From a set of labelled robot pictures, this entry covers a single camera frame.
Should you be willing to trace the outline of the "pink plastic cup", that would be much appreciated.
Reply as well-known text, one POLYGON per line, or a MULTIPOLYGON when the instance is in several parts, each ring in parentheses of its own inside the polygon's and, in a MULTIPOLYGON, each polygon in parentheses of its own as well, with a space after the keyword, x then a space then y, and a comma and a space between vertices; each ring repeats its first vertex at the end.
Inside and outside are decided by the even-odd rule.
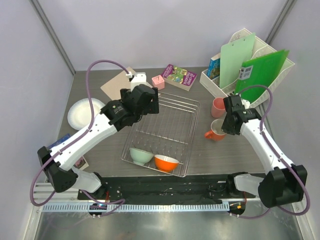
POLYGON ((225 113, 224 99, 216 97, 212 102, 211 115, 213 118, 220 118, 225 113))

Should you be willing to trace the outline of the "orange mug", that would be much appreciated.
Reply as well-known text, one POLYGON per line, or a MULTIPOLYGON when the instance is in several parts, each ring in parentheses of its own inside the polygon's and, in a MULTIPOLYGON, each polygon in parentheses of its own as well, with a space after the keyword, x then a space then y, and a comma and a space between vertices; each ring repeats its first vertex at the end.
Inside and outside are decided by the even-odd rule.
POLYGON ((210 131, 204 134, 206 139, 221 141, 227 134, 222 131, 223 119, 215 119, 210 125, 210 131))

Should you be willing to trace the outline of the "white ceramic plate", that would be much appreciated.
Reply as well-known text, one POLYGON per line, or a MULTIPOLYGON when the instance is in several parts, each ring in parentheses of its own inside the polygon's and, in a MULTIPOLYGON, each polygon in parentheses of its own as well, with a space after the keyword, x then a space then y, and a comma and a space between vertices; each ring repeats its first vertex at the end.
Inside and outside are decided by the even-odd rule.
POLYGON ((75 130, 81 130, 88 127, 92 118, 91 107, 88 98, 77 101, 69 109, 67 114, 67 121, 69 125, 75 130))

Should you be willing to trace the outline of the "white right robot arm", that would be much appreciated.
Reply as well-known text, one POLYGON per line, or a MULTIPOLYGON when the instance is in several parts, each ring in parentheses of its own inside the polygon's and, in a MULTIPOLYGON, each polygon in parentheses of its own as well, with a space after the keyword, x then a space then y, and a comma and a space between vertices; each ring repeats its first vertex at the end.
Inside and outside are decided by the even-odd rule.
POLYGON ((233 198, 243 192, 260 198, 267 208, 302 201, 307 170, 295 165, 277 146, 254 108, 245 108, 239 95, 223 99, 226 116, 221 130, 228 135, 241 135, 251 144, 261 161, 265 177, 238 172, 228 177, 226 193, 233 198))

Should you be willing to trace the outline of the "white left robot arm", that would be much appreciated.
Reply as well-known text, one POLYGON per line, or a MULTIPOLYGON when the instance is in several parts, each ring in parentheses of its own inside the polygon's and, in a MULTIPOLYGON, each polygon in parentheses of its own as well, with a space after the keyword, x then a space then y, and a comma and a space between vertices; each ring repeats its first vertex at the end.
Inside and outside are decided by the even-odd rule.
POLYGON ((44 173, 57 193, 70 188, 87 192, 100 200, 107 192, 102 177, 74 167, 75 163, 104 139, 124 127, 132 126, 147 114, 159 113, 156 87, 140 84, 133 90, 121 89, 119 100, 109 101, 94 117, 92 125, 85 126, 63 143, 48 149, 41 147, 37 154, 44 173))

